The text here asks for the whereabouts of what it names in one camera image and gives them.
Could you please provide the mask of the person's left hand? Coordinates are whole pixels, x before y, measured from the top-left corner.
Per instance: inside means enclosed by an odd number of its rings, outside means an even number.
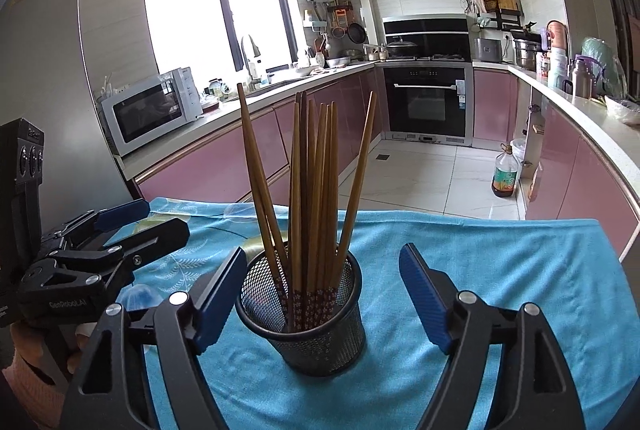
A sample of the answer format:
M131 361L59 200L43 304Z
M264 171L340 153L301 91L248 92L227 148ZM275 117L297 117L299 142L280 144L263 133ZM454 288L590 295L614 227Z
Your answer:
M67 371L73 375L78 367L82 351L89 341L89 338L96 328L96 324L80 324L74 329L75 343L71 346L63 338L63 350L70 352L66 362ZM10 335L14 349L23 360L33 369L43 372L46 376L52 377L52 372L57 369L54 359L50 358L50 344L44 338L43 330L34 329L22 321L17 321L10 326Z

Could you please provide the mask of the pink sleeve left forearm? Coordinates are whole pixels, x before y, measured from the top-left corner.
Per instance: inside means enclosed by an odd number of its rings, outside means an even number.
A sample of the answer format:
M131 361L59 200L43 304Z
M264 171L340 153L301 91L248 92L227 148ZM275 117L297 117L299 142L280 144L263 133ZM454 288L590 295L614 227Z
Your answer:
M10 334L14 344L14 358L2 370L4 379L39 429L56 429L60 423L64 395L41 379L43 338L22 323L12 324Z

